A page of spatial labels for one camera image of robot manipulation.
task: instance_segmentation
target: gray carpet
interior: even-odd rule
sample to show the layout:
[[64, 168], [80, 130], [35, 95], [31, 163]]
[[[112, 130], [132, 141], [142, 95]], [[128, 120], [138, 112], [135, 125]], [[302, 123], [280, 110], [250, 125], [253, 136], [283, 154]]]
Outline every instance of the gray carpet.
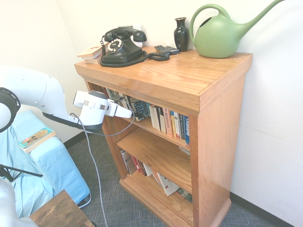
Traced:
[[[100, 174], [108, 227], [165, 227], [166, 225], [161, 220], [120, 186], [119, 173], [105, 138], [91, 135], [89, 141]], [[100, 205], [98, 177], [89, 154], [87, 141], [80, 141], [68, 151], [92, 194], [90, 204], [82, 208], [82, 211], [98, 227], [105, 227]], [[273, 227], [273, 225], [232, 203], [220, 227]]]

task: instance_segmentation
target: white wall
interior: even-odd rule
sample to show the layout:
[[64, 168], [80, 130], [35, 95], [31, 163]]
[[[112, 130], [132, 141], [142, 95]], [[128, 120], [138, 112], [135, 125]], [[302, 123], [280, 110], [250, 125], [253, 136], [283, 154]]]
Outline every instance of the white wall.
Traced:
[[[76, 52], [119, 25], [141, 23], [145, 45], [174, 46], [174, 18], [208, 3], [223, 6], [238, 23], [271, 0], [75, 1], [57, 4]], [[254, 54], [246, 76], [232, 192], [296, 226], [303, 226], [303, 2], [275, 6], [243, 38], [239, 52]], [[207, 10], [195, 28], [215, 15]]]
[[[72, 102], [77, 90], [87, 91], [74, 63], [79, 60], [54, 0], [0, 0], [0, 64], [30, 68], [61, 83], [65, 92], [67, 112], [80, 114]], [[57, 136], [67, 141], [80, 130], [50, 121], [34, 107], [32, 109]]]

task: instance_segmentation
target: gray cable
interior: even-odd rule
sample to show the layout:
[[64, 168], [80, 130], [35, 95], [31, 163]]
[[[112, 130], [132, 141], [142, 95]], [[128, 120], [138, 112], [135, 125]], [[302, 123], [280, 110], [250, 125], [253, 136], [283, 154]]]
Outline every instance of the gray cable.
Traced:
[[90, 153], [91, 158], [92, 158], [93, 161], [94, 161], [95, 168], [96, 168], [96, 171], [97, 171], [97, 176], [98, 176], [98, 181], [99, 181], [99, 189], [100, 189], [100, 201], [101, 201], [101, 207], [102, 207], [103, 217], [104, 217], [105, 225], [106, 225], [106, 227], [108, 227], [107, 222], [106, 222], [105, 213], [104, 213], [104, 208], [103, 208], [102, 191], [101, 191], [101, 181], [100, 181], [99, 171], [98, 171], [98, 167], [97, 167], [96, 161], [95, 161], [95, 159], [94, 159], [94, 157], [93, 157], [93, 155], [92, 155], [92, 153], [91, 153], [91, 150], [90, 150], [89, 137], [88, 137], [88, 135], [87, 135], [87, 132], [86, 132], [86, 130], [85, 130], [85, 128], [84, 128], [84, 125], [83, 125], [82, 121], [80, 120], [80, 118], [79, 118], [76, 114], [74, 114], [74, 113], [71, 113], [71, 115], [74, 115], [74, 116], [79, 120], [79, 122], [80, 122], [80, 124], [82, 125], [82, 128], [83, 128], [83, 130], [84, 130], [86, 139], [87, 139], [87, 143], [88, 143], [88, 146], [89, 146], [89, 153]]
[[[123, 101], [129, 106], [130, 110], [133, 112], [133, 115], [134, 115], [134, 111], [133, 111], [132, 107], [129, 105], [129, 103], [128, 103], [127, 101], [125, 101], [124, 99], [121, 99], [121, 100], [123, 100]], [[96, 135], [100, 135], [100, 136], [115, 136], [115, 135], [118, 135], [119, 133], [125, 131], [126, 129], [128, 129], [128, 128], [133, 124], [134, 120], [135, 120], [135, 115], [134, 115], [134, 117], [133, 117], [132, 122], [131, 122], [125, 129], [123, 129], [123, 130], [121, 130], [120, 132], [117, 132], [117, 133], [115, 133], [115, 134], [112, 134], [112, 135], [103, 135], [103, 134], [99, 134], [99, 133], [95, 133], [95, 132], [89, 132], [89, 133], [91, 133], [91, 134], [96, 134]]]
[[[128, 104], [127, 101], [125, 101], [125, 103], [130, 107], [130, 109], [131, 109], [131, 111], [133, 112], [133, 115], [134, 115], [134, 111], [133, 111], [132, 107]], [[106, 227], [108, 227], [107, 221], [106, 221], [106, 217], [105, 217], [104, 207], [103, 207], [103, 201], [102, 201], [102, 191], [101, 191], [101, 181], [100, 181], [99, 171], [98, 171], [98, 167], [97, 167], [96, 161], [95, 161], [95, 159], [94, 159], [94, 157], [93, 157], [93, 155], [92, 155], [92, 153], [91, 153], [91, 150], [90, 150], [89, 137], [88, 137], [88, 135], [87, 135], [87, 132], [86, 132], [86, 130], [85, 130], [85, 127], [84, 127], [82, 121], [80, 120], [80, 118], [79, 118], [76, 114], [74, 114], [74, 113], [71, 113], [71, 115], [74, 115], [74, 116], [78, 119], [78, 121], [80, 122], [80, 124], [81, 124], [81, 126], [82, 126], [82, 128], [83, 128], [83, 130], [84, 130], [84, 133], [85, 133], [85, 136], [86, 136], [86, 139], [87, 139], [87, 143], [88, 143], [88, 146], [89, 146], [89, 153], [90, 153], [91, 158], [92, 158], [93, 161], [94, 161], [95, 168], [96, 168], [96, 172], [97, 172], [97, 176], [98, 176], [99, 189], [100, 189], [100, 201], [101, 201], [101, 207], [102, 207], [103, 217], [104, 217], [105, 225], [106, 225]], [[126, 129], [128, 129], [128, 128], [133, 124], [134, 120], [135, 120], [135, 115], [134, 115], [134, 117], [133, 117], [133, 121], [132, 121], [125, 129], [123, 129], [123, 130], [121, 130], [120, 132], [117, 132], [117, 133], [115, 133], [115, 134], [112, 134], [112, 135], [103, 135], [103, 134], [98, 134], [98, 133], [93, 133], [93, 132], [92, 132], [92, 133], [93, 133], [93, 134], [96, 134], [96, 135], [100, 135], [100, 136], [115, 136], [115, 135], [117, 135], [117, 134], [119, 134], [119, 133], [125, 131]]]

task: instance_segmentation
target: black vase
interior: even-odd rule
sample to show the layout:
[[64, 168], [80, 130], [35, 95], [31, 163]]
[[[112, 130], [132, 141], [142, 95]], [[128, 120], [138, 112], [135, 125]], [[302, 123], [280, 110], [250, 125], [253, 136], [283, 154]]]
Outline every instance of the black vase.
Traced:
[[187, 51], [189, 44], [189, 30], [185, 27], [186, 17], [176, 18], [177, 28], [174, 31], [174, 38], [176, 47], [180, 52]]

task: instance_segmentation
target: black rotary telephone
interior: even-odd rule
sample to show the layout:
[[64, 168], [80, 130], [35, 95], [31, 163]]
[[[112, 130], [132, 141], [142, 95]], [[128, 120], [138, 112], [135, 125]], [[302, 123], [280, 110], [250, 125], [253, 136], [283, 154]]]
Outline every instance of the black rotary telephone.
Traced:
[[[140, 47], [136, 46], [131, 36], [134, 36], [135, 42], [145, 42], [147, 40], [146, 34], [133, 28], [120, 27], [110, 30], [102, 37], [102, 58], [100, 65], [104, 67], [126, 67], [145, 61], [146, 59], [153, 59], [156, 61], [166, 61], [169, 55], [159, 53], [149, 53], [143, 51]], [[106, 54], [106, 49], [103, 39], [109, 42]]]

